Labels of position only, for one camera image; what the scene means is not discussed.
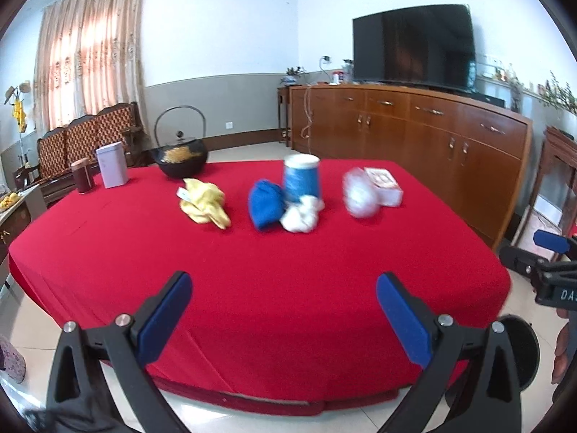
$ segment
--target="screw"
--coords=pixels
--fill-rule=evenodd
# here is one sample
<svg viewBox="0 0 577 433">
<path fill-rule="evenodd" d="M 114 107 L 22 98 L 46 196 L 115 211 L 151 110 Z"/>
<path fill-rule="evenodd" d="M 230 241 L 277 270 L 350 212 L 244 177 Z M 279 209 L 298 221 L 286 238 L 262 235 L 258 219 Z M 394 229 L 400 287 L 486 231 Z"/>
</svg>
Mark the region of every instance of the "screw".
<svg viewBox="0 0 577 433">
<path fill-rule="evenodd" d="M 70 334 L 71 332 L 74 332 L 76 330 L 76 322 L 70 320 L 66 324 L 64 324 L 64 327 L 62 329 L 67 334 Z"/>
<path fill-rule="evenodd" d="M 505 331 L 505 326 L 503 325 L 502 322 L 499 321 L 495 321 L 491 324 L 491 328 L 493 329 L 493 332 L 497 332 L 497 334 L 503 334 L 503 332 Z"/>
<path fill-rule="evenodd" d="M 441 314 L 438 318 L 439 324 L 443 327 L 451 327 L 454 319 L 449 314 Z"/>
<path fill-rule="evenodd" d="M 114 323 L 119 327 L 126 327 L 128 324 L 131 323 L 131 321 L 132 321 L 131 315 L 120 314 L 120 316 L 114 320 Z"/>
</svg>

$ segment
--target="black pot with handle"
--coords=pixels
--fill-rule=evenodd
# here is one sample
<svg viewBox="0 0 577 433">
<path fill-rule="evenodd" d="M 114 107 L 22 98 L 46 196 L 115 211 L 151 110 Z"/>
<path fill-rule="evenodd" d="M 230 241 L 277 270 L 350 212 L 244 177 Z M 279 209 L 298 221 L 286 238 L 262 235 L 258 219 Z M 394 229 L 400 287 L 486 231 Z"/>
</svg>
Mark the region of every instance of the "black pot with handle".
<svg viewBox="0 0 577 433">
<path fill-rule="evenodd" d="M 159 166 L 160 170 L 168 177 L 174 179 L 185 179 L 194 177 L 202 171 L 208 159 L 208 150 L 202 138 L 183 139 L 184 134 L 177 131 L 177 141 L 174 144 L 161 146 L 158 141 L 158 122 L 164 114 L 174 109 L 192 109 L 200 114 L 203 120 L 203 138 L 207 135 L 207 119 L 204 114 L 191 105 L 177 105 L 166 109 L 157 118 L 154 124 L 154 139 L 158 147 L 151 149 L 152 159 Z"/>
</svg>

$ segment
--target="tiled floor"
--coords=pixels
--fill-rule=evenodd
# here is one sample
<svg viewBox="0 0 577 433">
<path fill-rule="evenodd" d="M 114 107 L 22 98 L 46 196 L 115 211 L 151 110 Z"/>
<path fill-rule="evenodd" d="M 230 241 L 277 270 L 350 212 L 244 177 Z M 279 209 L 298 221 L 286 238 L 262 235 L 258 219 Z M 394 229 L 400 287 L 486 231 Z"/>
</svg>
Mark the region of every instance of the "tiled floor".
<svg viewBox="0 0 577 433">
<path fill-rule="evenodd" d="M 210 153 L 210 160 L 273 160 L 282 159 L 289 152 L 282 144 L 269 143 L 216 151 Z M 532 323 L 541 346 L 541 365 L 537 377 L 521 395 L 523 431 L 529 432 L 551 405 L 551 395 L 555 389 L 550 383 L 553 350 L 564 321 L 557 317 L 555 310 L 535 304 L 532 288 L 523 277 L 511 273 L 511 279 L 512 291 L 502 312 L 517 314 Z M 0 375 L 2 387 L 20 409 L 43 405 L 60 328 L 14 284 L 10 290 L 4 288 L 0 292 L 0 334 L 10 339 L 27 362 L 24 383 L 16 385 L 5 375 Z M 127 425 L 142 431 L 113 370 L 109 367 L 104 369 Z M 328 412 L 316 417 L 276 417 L 215 408 L 173 394 L 165 394 L 165 397 L 188 428 L 198 433 L 375 433 L 400 402 L 398 398 L 362 409 Z M 429 428 L 442 423 L 446 412 L 448 407 L 442 402 Z"/>
</svg>

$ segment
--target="curtain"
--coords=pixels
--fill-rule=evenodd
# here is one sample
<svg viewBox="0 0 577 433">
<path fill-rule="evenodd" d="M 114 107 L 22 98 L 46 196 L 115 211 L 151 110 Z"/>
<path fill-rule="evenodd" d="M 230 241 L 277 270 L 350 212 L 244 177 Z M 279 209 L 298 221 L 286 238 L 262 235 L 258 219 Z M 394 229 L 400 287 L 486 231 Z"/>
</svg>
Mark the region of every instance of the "curtain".
<svg viewBox="0 0 577 433">
<path fill-rule="evenodd" d="M 43 134 L 84 114 L 136 101 L 142 111 L 142 0 L 59 0 L 44 10 L 34 79 Z"/>
</svg>

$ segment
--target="yellow hanging object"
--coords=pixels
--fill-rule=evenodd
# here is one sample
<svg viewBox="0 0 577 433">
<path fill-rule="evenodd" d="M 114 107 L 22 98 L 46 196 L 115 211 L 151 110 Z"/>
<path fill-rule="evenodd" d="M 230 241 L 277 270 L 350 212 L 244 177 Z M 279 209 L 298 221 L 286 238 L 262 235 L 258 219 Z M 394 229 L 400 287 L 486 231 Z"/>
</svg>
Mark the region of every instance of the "yellow hanging object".
<svg viewBox="0 0 577 433">
<path fill-rule="evenodd" d="M 224 193 L 214 184 L 198 179 L 184 179 L 190 202 L 180 201 L 181 210 L 195 223 L 210 223 L 220 229 L 230 226 L 230 218 L 222 208 Z"/>
<path fill-rule="evenodd" d="M 22 108 L 22 101 L 17 99 L 14 101 L 14 108 L 12 109 L 12 117 L 18 122 L 18 132 L 24 133 L 26 131 L 26 114 Z"/>
</svg>

